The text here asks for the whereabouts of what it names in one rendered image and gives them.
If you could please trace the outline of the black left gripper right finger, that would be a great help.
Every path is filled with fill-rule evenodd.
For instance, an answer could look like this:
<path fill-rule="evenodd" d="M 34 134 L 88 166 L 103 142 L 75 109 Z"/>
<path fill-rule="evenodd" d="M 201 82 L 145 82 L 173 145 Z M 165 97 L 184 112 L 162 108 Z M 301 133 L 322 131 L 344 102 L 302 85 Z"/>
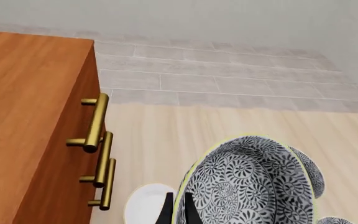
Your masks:
<path fill-rule="evenodd" d="M 203 224 L 193 201 L 193 194 L 185 194 L 186 224 Z"/>

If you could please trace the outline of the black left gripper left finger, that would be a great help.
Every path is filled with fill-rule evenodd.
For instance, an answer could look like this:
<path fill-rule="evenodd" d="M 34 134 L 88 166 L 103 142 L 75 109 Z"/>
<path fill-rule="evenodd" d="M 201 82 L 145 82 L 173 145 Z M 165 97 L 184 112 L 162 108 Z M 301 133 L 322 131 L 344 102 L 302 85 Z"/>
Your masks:
<path fill-rule="evenodd" d="M 171 224 L 173 216 L 173 192 L 165 196 L 165 201 L 155 224 Z"/>

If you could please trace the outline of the wooden cabinet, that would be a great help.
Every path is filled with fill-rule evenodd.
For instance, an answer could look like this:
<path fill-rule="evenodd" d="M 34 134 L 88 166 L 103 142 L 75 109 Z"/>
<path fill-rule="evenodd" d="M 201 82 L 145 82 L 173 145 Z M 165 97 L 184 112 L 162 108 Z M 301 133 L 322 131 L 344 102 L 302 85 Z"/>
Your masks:
<path fill-rule="evenodd" d="M 92 40 L 0 32 L 0 224 L 90 224 L 98 155 L 66 140 L 100 93 Z"/>

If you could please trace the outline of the white plate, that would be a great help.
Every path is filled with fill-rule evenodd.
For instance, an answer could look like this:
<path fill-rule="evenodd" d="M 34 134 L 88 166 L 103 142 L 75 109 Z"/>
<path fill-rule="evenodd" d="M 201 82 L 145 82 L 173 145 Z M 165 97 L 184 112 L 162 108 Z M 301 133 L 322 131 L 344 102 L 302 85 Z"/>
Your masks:
<path fill-rule="evenodd" d="M 165 184 L 145 184 L 130 195 L 124 209 L 124 224 L 156 224 L 167 193 L 176 191 Z"/>

